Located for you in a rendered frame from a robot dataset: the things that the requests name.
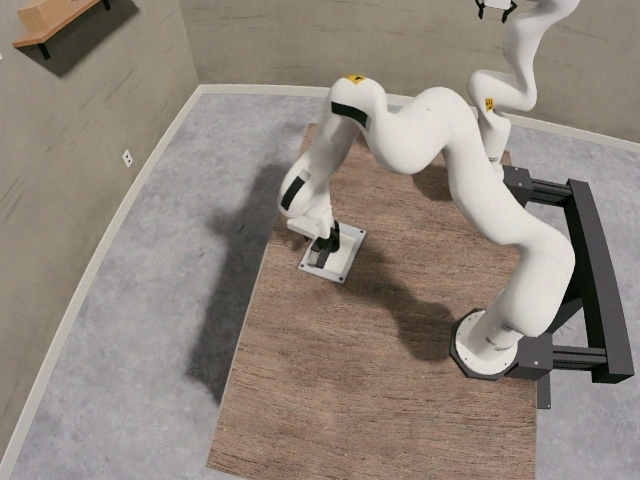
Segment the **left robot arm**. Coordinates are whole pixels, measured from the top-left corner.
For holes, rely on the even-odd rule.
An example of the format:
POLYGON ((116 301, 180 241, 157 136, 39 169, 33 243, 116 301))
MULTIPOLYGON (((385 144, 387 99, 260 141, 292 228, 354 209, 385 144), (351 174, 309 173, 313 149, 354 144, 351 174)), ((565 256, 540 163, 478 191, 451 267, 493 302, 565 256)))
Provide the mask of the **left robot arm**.
POLYGON ((489 242, 515 243, 520 260, 505 289, 485 311, 465 318, 455 338, 459 358, 472 371, 504 370, 516 355, 516 342, 540 335, 554 319, 574 269, 571 244, 514 199, 489 162, 473 112, 457 93, 430 88, 392 114, 383 88, 361 76, 343 77, 331 87, 309 148, 282 182, 277 203, 289 229, 319 236, 315 225, 331 209, 329 178, 360 129, 376 162, 395 174, 419 172, 441 150, 461 213, 489 242))

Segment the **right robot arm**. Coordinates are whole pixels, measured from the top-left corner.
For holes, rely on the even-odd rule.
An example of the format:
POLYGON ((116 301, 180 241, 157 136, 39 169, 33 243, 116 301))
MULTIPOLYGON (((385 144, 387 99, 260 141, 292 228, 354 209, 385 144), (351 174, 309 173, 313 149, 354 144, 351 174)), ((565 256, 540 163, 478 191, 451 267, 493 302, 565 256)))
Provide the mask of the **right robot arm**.
POLYGON ((498 177, 499 165, 510 129, 509 119, 495 108, 527 112, 537 98, 533 61, 544 32, 571 14, 580 0, 527 0, 536 6, 516 15, 509 23, 503 53, 515 75, 477 70, 468 79, 470 99, 478 111, 478 127, 486 155, 498 177))

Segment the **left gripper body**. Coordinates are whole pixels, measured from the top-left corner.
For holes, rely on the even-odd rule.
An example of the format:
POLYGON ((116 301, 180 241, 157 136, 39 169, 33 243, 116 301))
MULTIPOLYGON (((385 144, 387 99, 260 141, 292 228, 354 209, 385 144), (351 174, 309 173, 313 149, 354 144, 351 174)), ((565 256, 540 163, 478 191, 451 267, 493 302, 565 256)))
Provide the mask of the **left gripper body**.
POLYGON ((322 237, 325 239, 329 238, 330 227, 335 229, 334 217, 331 209, 326 210, 324 215, 319 219, 319 221, 315 226, 320 228, 319 237, 322 237))

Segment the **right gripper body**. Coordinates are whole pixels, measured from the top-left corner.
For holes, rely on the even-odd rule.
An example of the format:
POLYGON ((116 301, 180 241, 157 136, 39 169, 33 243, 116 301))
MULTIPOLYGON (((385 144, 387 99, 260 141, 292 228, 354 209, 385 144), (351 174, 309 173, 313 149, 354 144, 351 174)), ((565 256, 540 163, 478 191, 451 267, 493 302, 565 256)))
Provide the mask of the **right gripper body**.
POLYGON ((507 10, 510 6, 511 0, 482 0, 483 4, 487 7, 507 10))

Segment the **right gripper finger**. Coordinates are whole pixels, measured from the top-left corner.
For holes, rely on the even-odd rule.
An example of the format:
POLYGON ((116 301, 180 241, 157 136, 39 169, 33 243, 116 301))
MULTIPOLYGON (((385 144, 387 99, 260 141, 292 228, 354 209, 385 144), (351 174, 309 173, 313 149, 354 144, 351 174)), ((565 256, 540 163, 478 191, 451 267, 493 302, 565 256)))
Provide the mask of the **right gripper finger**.
POLYGON ((505 24, 505 21, 507 21, 507 17, 509 15, 509 13, 513 12, 517 8, 517 4, 514 3, 512 0, 511 0, 510 4, 512 4, 512 7, 510 7, 509 9, 507 9, 507 10, 505 10, 503 12, 503 16, 502 16, 502 23, 503 24, 505 24))
POLYGON ((483 4, 483 2, 480 4, 478 0, 475 0, 475 2, 476 2, 476 4, 477 4, 477 6, 480 8, 480 9, 479 9, 478 16, 480 16, 479 18, 480 18, 480 19, 482 19, 482 17, 483 17, 483 12, 484 12, 484 10, 483 10, 483 9, 484 9, 486 6, 483 4), (482 5, 482 6, 481 6, 481 5, 482 5))

